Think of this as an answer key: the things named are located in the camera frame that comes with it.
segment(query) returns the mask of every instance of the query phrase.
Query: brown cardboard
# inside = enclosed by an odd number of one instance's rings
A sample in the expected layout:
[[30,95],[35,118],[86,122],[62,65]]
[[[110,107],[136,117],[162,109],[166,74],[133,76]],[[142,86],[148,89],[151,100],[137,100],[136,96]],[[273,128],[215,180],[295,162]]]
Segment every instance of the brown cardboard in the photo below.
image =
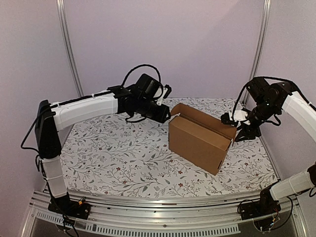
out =
[[216,175],[235,139],[236,128],[181,103],[170,113],[179,116],[169,123],[169,149]]

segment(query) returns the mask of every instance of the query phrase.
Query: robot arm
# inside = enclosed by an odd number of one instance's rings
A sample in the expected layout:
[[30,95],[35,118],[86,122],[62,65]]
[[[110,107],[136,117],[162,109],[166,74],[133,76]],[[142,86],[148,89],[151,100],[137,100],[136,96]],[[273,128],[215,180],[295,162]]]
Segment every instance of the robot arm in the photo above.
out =
[[[149,118],[163,123],[171,117],[169,107],[161,104],[170,92],[170,86],[162,86],[149,75],[142,74],[135,84],[127,88],[113,86],[100,93],[65,102],[50,104],[47,100],[42,101],[39,105],[35,135],[42,174],[53,199],[48,209],[83,219],[89,214],[87,204],[70,209],[75,203],[69,198],[63,178],[60,163],[62,147],[58,131],[96,116],[121,113],[129,115],[129,118],[125,119],[127,122]],[[130,121],[135,113],[143,118]]]
[[[304,97],[299,88],[291,81],[283,80],[279,83],[269,85],[265,78],[257,77],[248,82],[246,88],[257,106],[252,110],[243,109],[225,113],[222,115],[222,122],[237,126],[240,132],[235,141],[244,141],[260,137],[259,126],[265,122],[280,125],[276,115],[282,111],[291,115],[316,142],[316,109]],[[275,116],[279,123],[268,121]],[[289,177],[283,181],[272,184],[260,193],[260,200],[257,202],[240,205],[242,219],[254,218],[262,215],[280,211],[278,201],[282,198],[299,195],[300,193],[316,186],[316,164],[305,171]]]

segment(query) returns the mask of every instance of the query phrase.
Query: black cable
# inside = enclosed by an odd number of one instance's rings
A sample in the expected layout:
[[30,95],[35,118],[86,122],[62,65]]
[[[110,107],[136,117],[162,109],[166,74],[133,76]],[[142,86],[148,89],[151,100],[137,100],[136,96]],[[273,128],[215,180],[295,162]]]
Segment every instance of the black cable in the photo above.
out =
[[241,206],[244,202],[246,202],[246,201],[250,201],[250,202],[252,202],[253,204],[255,204],[255,202],[254,202],[253,200],[250,200],[250,199],[242,200],[242,201],[239,203],[238,207],[237,207],[237,212],[238,212],[238,214],[241,214],[241,212],[240,212],[240,206]]
[[310,102],[308,101],[308,99],[305,97],[305,95],[302,93],[302,91],[300,90],[300,88],[297,86],[297,84],[295,84],[295,82],[291,81],[291,80],[288,80],[288,79],[283,79],[283,78],[275,78],[275,77],[265,77],[265,76],[262,76],[262,77],[255,77],[255,78],[265,78],[265,79],[271,79],[271,80],[278,80],[278,81],[285,81],[285,82],[288,82],[290,84],[292,84],[295,89],[297,90],[297,92],[300,94],[300,96],[305,100],[305,102],[307,104],[309,104],[309,106],[316,111],[316,107],[312,104],[310,104]]
[[36,164],[36,168],[38,169],[38,172],[40,171],[40,156],[36,155],[35,157],[35,164]]
[[312,191],[313,191],[314,189],[315,189],[315,188],[312,188],[312,189],[310,190],[310,194],[309,194],[310,198],[312,198],[312,197],[314,197],[314,196],[316,195],[316,192],[314,192],[314,193],[312,194]]
[[124,86],[124,85],[125,85],[125,82],[126,82],[127,78],[129,77],[129,75],[130,75],[133,71],[135,71],[136,69],[141,68],[141,67],[153,68],[153,69],[157,72],[157,74],[158,74],[158,80],[159,80],[159,82],[161,83],[160,73],[159,73],[159,71],[158,71],[158,69],[157,69],[156,67],[154,67],[153,65],[150,65],[150,64],[141,64],[141,65],[138,65],[138,66],[136,66],[135,68],[131,69],[131,70],[126,74],[126,76],[125,76],[125,78],[124,78],[124,80],[123,80],[121,86]]
[[130,122],[130,123],[137,123],[137,122],[141,122],[144,121],[146,118],[141,118],[139,120],[135,120],[135,121],[130,121],[129,119],[131,119],[133,116],[130,116],[129,118],[126,118],[125,121],[126,122]]
[[284,225],[288,222],[288,220],[291,218],[291,216],[292,216],[293,205],[294,205],[294,204],[293,204],[293,200],[292,200],[290,197],[287,197],[287,198],[291,201],[291,211],[290,211],[290,214],[288,215],[287,219],[286,219],[281,225],[279,225],[278,227],[275,227],[275,228],[271,228],[272,231],[277,230],[277,229],[281,228],[282,226],[284,226]]
[[[50,186],[48,184],[48,182],[46,183],[47,184],[47,188],[48,188],[48,191],[49,191],[49,194],[50,194],[50,197],[53,201],[53,204],[57,207],[57,209],[61,212],[62,214],[62,217],[63,217],[63,225],[64,225],[64,231],[65,233],[70,236],[70,237],[79,237],[79,233],[78,231],[76,230],[74,224],[72,223],[72,220],[61,210],[61,208],[57,205],[56,201],[55,201],[55,198],[53,196],[53,193],[51,192],[51,189],[50,189]],[[73,228],[73,230],[75,231],[76,233],[76,236],[73,236],[71,235],[70,233],[68,233],[68,231],[66,231],[66,223],[71,225],[71,227]]]
[[107,90],[107,91],[104,91],[104,92],[93,94],[93,96],[92,95],[85,95],[83,97],[79,97],[79,98],[72,99],[72,100],[67,100],[67,101],[61,102],[59,104],[52,105],[52,106],[50,106],[50,108],[53,109],[53,108],[56,108],[58,106],[67,105],[69,103],[73,103],[73,102],[77,102],[77,101],[80,101],[80,100],[85,100],[85,99],[89,99],[89,98],[97,97],[97,96],[101,96],[101,95],[107,95],[107,94],[110,94],[110,93],[112,93],[112,92],[110,90]]
[[26,139],[28,139],[28,137],[29,137],[29,135],[30,135],[30,133],[31,133],[31,131],[32,131],[32,129],[33,129],[33,127],[35,126],[35,124],[37,123],[37,121],[39,120],[39,118],[40,118],[45,112],[47,112],[48,110],[50,110],[50,107],[49,107],[49,108],[46,108],[45,110],[43,110],[43,111],[36,117],[36,119],[35,119],[34,122],[32,123],[30,129],[29,129],[28,132],[26,133],[26,135],[25,135],[25,137],[24,137],[24,139],[23,139],[23,141],[22,141],[22,143],[21,143],[21,145],[20,145],[21,149],[23,149],[23,150],[33,150],[33,151],[36,151],[38,154],[40,153],[40,152],[38,151],[38,149],[36,149],[36,148],[33,148],[33,147],[24,147],[24,143],[25,143]]
[[281,125],[281,120],[276,116],[274,115],[275,119],[277,120],[277,123],[276,122],[273,122],[271,120],[267,120],[265,122],[269,122],[269,123],[272,123],[274,126],[280,126]]

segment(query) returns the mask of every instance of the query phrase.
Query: leaf pattern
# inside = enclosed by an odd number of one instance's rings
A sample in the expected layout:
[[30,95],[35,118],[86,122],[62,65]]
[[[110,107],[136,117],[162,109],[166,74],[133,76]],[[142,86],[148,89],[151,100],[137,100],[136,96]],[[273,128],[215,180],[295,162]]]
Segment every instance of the leaf pattern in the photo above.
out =
[[[219,118],[233,99],[171,98]],[[168,122],[104,115],[74,125],[61,155],[68,188],[145,198],[200,197],[265,188],[276,176],[259,139],[232,145],[214,176],[168,149]]]

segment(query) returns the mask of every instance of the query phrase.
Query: white wall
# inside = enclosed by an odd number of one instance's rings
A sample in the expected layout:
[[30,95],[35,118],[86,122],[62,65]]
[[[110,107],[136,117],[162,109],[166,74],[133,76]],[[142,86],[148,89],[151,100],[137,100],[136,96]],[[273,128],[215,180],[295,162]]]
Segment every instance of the white wall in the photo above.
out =
[[[85,94],[158,67],[170,97],[236,98],[255,55],[262,0],[65,1]],[[136,82],[139,69],[126,85]]]
[[[0,236],[16,237],[33,190],[43,185],[35,153],[20,143],[41,100],[77,93],[56,1],[1,1],[0,32]],[[27,145],[36,145],[33,132]]]
[[[316,104],[316,1],[272,1],[268,31],[257,76],[294,81]],[[262,126],[282,178],[300,172],[316,161],[316,145],[289,115],[279,117],[280,127]],[[311,236],[316,233],[316,199],[300,198]]]

